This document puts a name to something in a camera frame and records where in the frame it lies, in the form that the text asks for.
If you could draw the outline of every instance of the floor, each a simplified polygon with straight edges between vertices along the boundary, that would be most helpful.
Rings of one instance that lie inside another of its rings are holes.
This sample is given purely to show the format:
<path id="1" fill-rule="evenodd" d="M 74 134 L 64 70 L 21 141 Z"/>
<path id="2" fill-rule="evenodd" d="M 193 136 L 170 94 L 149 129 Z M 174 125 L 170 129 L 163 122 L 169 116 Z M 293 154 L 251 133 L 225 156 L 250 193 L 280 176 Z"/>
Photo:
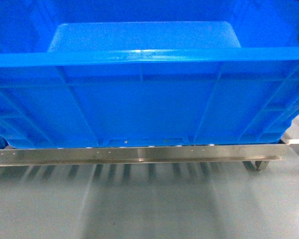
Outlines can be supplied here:
<path id="1" fill-rule="evenodd" d="M 289 129 L 299 138 L 299 117 Z M 248 162 L 0 168 L 0 239 L 299 239 L 299 148 Z"/>

